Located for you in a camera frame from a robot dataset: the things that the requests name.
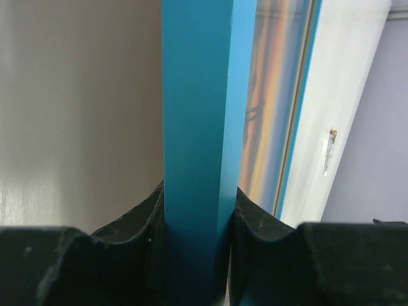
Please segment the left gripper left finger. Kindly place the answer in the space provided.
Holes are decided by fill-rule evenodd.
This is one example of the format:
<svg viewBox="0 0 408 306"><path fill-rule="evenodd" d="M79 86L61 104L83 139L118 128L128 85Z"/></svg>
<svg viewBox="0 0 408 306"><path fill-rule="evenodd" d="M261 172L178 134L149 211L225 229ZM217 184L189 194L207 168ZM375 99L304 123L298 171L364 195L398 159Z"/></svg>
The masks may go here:
<svg viewBox="0 0 408 306"><path fill-rule="evenodd" d="M161 305L164 190L93 234L1 227L2 305Z"/></svg>

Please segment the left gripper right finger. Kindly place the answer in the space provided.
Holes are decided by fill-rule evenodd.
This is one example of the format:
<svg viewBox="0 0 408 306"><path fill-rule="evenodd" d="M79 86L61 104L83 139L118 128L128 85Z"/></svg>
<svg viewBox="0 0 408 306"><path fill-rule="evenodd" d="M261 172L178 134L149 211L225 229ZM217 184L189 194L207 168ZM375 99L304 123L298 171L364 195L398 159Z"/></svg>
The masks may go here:
<svg viewBox="0 0 408 306"><path fill-rule="evenodd" d="M242 191L232 222L232 305L406 305L407 225L292 228Z"/></svg>

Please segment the small screwdriver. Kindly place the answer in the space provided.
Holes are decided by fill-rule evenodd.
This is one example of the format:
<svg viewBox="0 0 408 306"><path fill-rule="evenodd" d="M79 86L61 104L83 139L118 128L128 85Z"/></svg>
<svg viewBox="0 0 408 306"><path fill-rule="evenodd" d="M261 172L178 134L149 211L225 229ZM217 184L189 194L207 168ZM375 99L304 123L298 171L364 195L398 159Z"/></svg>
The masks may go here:
<svg viewBox="0 0 408 306"><path fill-rule="evenodd" d="M330 164L330 160L333 155L333 151L335 148L335 140L338 135L338 131L336 129L331 129L329 132L329 137L328 137L328 143L326 147L326 155L325 155L325 162L324 162L324 168L323 168L323 175L327 176L328 172L328 167Z"/></svg>

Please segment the blue picture frame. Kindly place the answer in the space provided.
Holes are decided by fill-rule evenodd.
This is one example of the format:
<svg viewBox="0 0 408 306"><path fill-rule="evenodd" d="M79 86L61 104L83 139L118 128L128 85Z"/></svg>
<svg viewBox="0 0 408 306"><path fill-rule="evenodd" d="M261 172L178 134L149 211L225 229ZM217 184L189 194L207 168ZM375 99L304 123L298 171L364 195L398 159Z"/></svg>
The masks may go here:
<svg viewBox="0 0 408 306"><path fill-rule="evenodd" d="M321 9L317 2L305 36L273 217L282 210ZM231 225L257 3L161 3L167 305L223 305L230 298Z"/></svg>

